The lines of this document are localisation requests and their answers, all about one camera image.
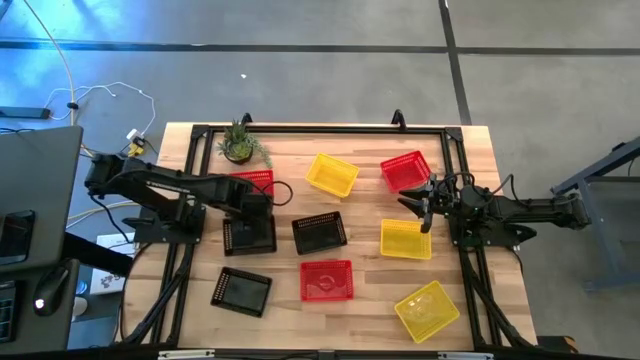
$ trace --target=succulent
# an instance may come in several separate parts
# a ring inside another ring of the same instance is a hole
[[[273,167],[269,151],[253,134],[247,131],[244,124],[234,119],[231,122],[231,127],[224,129],[224,141],[218,143],[220,155],[226,154],[231,159],[241,160],[248,157],[252,149],[260,153],[269,169]]]

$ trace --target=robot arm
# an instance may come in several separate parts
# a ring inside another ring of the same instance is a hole
[[[196,202],[234,217],[268,218],[273,209],[273,200],[263,193],[254,193],[256,186],[252,182],[229,175],[188,175],[118,155],[96,154],[92,163],[85,180],[90,196],[122,195],[154,211],[163,222],[182,220],[178,202],[152,188],[188,194]]]
[[[553,223],[571,229],[590,224],[577,194],[521,201],[493,195],[472,184],[459,190],[452,185],[432,175],[425,185],[400,191],[404,198],[398,201],[423,219],[422,232],[431,229],[433,214],[444,215],[465,234],[462,242],[469,246],[478,242],[517,246],[536,235],[535,230],[520,223]]]

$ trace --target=gray floor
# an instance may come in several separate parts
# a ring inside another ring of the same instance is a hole
[[[445,45],[436,0],[32,4],[54,36],[68,40]],[[448,6],[459,46],[640,46],[640,3],[634,0],[449,0]],[[21,1],[0,20],[0,38],[44,37]],[[229,120],[247,111],[262,122],[386,123],[401,108],[410,123],[460,124],[445,54],[66,54],[76,86],[124,81],[156,99],[158,117],[149,131],[156,145],[168,121]],[[2,105],[42,106],[51,89],[68,87],[54,51],[3,49],[0,59]],[[551,186],[640,135],[640,57],[461,56],[460,63],[472,122],[490,127],[500,172],[516,175],[521,196],[549,196]],[[118,151],[125,134],[151,117],[148,100],[114,91],[116,98],[96,90],[84,100],[80,124],[91,148]],[[66,101],[57,98],[56,114]],[[0,121],[15,128],[65,124]],[[82,187],[89,163],[83,158],[80,164],[72,213],[93,207]],[[117,218],[134,213],[115,211]],[[586,294],[581,282],[598,276],[601,265],[590,230],[538,230],[522,251],[537,332],[571,335],[586,353],[640,357],[640,289]],[[73,232],[94,239],[113,229],[102,214]],[[108,343],[115,302],[117,296],[90,299],[84,321],[72,327],[70,347]],[[85,329],[101,335],[87,337]]]

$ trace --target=white cord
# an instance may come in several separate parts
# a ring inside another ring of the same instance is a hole
[[[133,201],[122,201],[122,202],[117,202],[117,203],[109,204],[109,205],[107,205],[107,208],[108,208],[109,210],[112,210],[112,209],[119,208],[119,207],[123,207],[123,206],[140,206],[140,205],[139,205],[139,204],[136,204],[136,203],[135,203],[135,202],[133,202]],[[104,210],[104,208],[95,208],[95,209],[87,210],[87,211],[82,212],[82,213],[77,214],[77,215],[69,216],[69,218],[68,218],[67,220],[71,220],[71,219],[77,218],[77,217],[79,217],[79,216],[82,216],[82,217],[81,217],[80,219],[78,219],[78,220],[76,220],[76,221],[72,222],[71,224],[68,224],[68,225],[67,225],[67,227],[66,227],[66,229],[69,229],[69,228],[71,228],[71,227],[73,227],[73,226],[75,226],[75,225],[77,225],[77,224],[81,223],[81,222],[82,222],[83,220],[85,220],[86,218],[88,218],[88,217],[90,217],[90,216],[92,216],[92,215],[95,215],[95,214],[97,214],[97,213],[99,213],[99,212],[102,212],[102,211],[105,211],[105,210]]]
[[[62,50],[60,50],[60,46],[58,46],[58,43],[56,42],[56,40],[53,38],[53,36],[51,35],[51,33],[49,32],[49,30],[47,29],[47,27],[44,25],[44,23],[42,22],[42,20],[40,20],[40,17],[38,16],[38,14],[36,14],[36,11],[33,10],[33,8],[31,7],[31,4],[29,4],[29,1],[27,0],[23,0],[24,4],[27,5],[27,7],[29,8],[29,10],[31,10],[31,13],[33,14],[33,16],[36,18],[36,20],[38,20],[38,22],[40,23],[40,25],[42,26],[42,29],[44,30],[44,32],[47,33],[47,36],[49,36],[49,39],[51,40],[51,42],[53,43],[53,46],[56,47],[56,50],[58,50],[58,54],[60,54],[60,58],[62,58],[62,62],[64,63],[64,68],[67,71],[67,77],[69,78],[69,87],[71,89],[73,89],[73,77],[71,76],[71,70],[69,70],[69,64],[67,63],[67,59],[64,57],[64,54],[62,53]],[[76,102],[76,94],[75,91],[71,91],[71,102],[75,103]],[[74,109],[71,109],[71,125],[74,124],[75,122],[75,113],[74,113]]]
[[[85,93],[83,93],[82,95],[80,95],[78,97],[78,101],[80,101],[80,99],[82,99],[87,94],[89,94],[89,92],[91,92],[91,90],[93,90],[93,89],[105,89],[105,90],[107,90],[109,92],[109,95],[111,95],[112,97],[116,97],[116,94],[111,92],[111,90],[109,89],[110,87],[115,86],[115,85],[121,85],[121,86],[129,88],[131,90],[137,91],[140,95],[142,95],[142,96],[146,97],[147,99],[151,100],[151,112],[152,112],[153,115],[151,116],[151,120],[149,120],[149,123],[147,124],[147,126],[141,132],[141,134],[144,136],[144,134],[147,132],[147,130],[149,130],[149,127],[151,127],[153,122],[156,120],[156,101],[155,101],[155,99],[153,97],[145,94],[144,91],[138,89],[137,87],[131,86],[131,85],[126,84],[126,83],[123,83],[122,81],[116,81],[116,82],[108,84],[108,85],[80,86],[80,87],[76,88],[75,91],[82,90],[82,89],[87,90]],[[47,102],[44,105],[44,107],[49,106],[49,104],[51,103],[51,99],[53,98],[53,95],[58,91],[70,91],[70,89],[58,88],[58,89],[54,89],[53,91],[51,91],[51,94],[49,94],[49,98],[47,99]],[[57,118],[51,116],[51,119],[53,119],[53,120],[64,120],[64,119],[67,118],[67,116],[69,116],[69,114],[71,114],[71,111],[67,112],[64,116],[57,117]]]
[[[53,38],[53,36],[51,35],[51,33],[49,32],[49,29],[47,29],[47,27],[44,25],[44,23],[42,22],[42,20],[40,19],[40,17],[38,16],[38,14],[36,13],[35,10],[33,10],[33,8],[31,7],[31,4],[29,4],[29,1],[27,0],[22,0],[24,1],[24,4],[27,5],[27,7],[29,8],[29,10],[31,11],[31,13],[33,14],[33,16],[36,18],[36,20],[38,20],[38,22],[40,23],[40,26],[42,26],[42,29],[44,30],[44,32],[47,33],[47,36],[49,37],[49,40],[51,40],[51,42],[53,43],[53,46],[56,47],[56,50],[58,50],[58,54],[60,54],[60,58],[62,59],[62,62],[64,63],[64,69],[67,71],[67,78],[69,78],[69,88],[72,89],[71,90],[71,102],[72,103],[76,103],[76,92],[73,87],[73,76],[71,76],[71,70],[69,69],[69,63],[67,63],[67,58],[64,57],[64,54],[62,53],[62,50],[60,49],[60,46],[58,45],[58,42],[56,42],[56,39]],[[71,126],[75,125],[75,109],[71,108],[69,110],[69,113],[71,114]],[[87,147],[84,145],[84,143],[80,143],[80,148],[82,148],[82,150],[84,150],[85,153],[87,153],[87,155],[89,155],[90,157],[93,157],[93,153],[91,153],[91,151],[87,150]]]

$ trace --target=wooden tabletop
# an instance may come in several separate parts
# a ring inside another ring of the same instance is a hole
[[[158,165],[184,168],[192,123],[168,123]],[[462,127],[470,171],[477,184],[496,188],[500,177],[489,130]],[[289,183],[295,196],[274,208],[278,251],[271,254],[225,257],[220,211],[208,208],[202,242],[196,247],[180,335],[181,347],[284,348],[342,350],[470,350],[469,318],[465,304],[460,261],[451,245],[442,216],[434,216],[432,258],[411,260],[380,254],[382,219],[416,220],[396,201],[380,173],[380,162],[420,150],[431,170],[444,176],[440,140],[433,135],[373,134],[258,134],[270,150],[276,180]],[[215,142],[221,140],[217,134]],[[311,186],[305,175],[317,153],[326,153],[360,168],[351,194],[340,199]],[[457,168],[455,151],[454,164]],[[198,161],[194,169],[199,169]],[[245,165],[234,165],[215,151],[211,173],[262,170],[254,155]],[[288,196],[276,188],[276,201]],[[348,245],[299,256],[291,221],[340,211]],[[125,296],[125,333],[130,333],[156,300],[167,245],[152,245],[137,261]],[[303,303],[299,294],[299,264],[304,261],[349,259],[353,262],[355,297],[346,302]],[[535,343],[535,332],[520,266],[513,254],[487,249],[496,302],[520,333]],[[220,269],[230,266],[271,277],[273,286],[262,318],[210,305]],[[415,344],[394,312],[394,305],[433,280],[438,280],[460,311],[460,317],[421,344]],[[477,299],[485,339],[489,338],[486,312]],[[170,303],[163,337],[168,334]]]

